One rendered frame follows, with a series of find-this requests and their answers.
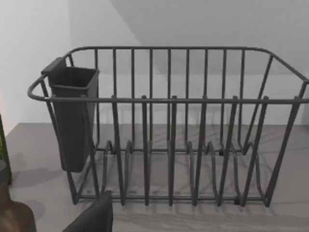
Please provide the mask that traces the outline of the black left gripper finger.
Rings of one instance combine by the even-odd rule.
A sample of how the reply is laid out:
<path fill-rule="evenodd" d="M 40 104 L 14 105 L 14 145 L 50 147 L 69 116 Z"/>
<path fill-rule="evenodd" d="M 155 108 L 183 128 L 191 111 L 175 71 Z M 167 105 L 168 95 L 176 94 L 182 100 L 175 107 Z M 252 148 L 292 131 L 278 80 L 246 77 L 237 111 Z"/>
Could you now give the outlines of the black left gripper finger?
<path fill-rule="evenodd" d="M 105 191 L 62 232 L 112 232 L 112 228 L 112 193 Z"/>

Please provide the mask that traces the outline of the brown rounded object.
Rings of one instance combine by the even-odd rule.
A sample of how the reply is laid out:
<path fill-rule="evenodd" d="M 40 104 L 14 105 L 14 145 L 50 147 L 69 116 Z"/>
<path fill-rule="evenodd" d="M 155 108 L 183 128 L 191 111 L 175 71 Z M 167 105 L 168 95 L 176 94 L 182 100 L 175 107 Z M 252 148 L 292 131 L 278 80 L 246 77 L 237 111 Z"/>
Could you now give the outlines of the brown rounded object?
<path fill-rule="evenodd" d="M 13 201 L 5 183 L 0 184 L 0 232 L 37 232 L 31 208 Z"/>

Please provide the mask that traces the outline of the dark grey cutlery holder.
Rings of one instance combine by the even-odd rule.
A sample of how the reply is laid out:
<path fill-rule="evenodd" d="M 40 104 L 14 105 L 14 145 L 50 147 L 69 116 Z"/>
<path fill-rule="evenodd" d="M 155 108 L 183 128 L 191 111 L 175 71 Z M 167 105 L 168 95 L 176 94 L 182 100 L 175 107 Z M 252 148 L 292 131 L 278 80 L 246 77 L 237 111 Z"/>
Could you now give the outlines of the dark grey cutlery holder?
<path fill-rule="evenodd" d="M 98 97 L 99 70 L 68 67 L 64 58 L 58 57 L 41 74 L 48 75 L 52 95 L 58 98 Z M 82 103 L 57 101 L 53 105 L 66 161 L 61 167 L 64 171 L 80 173 L 88 158 Z"/>

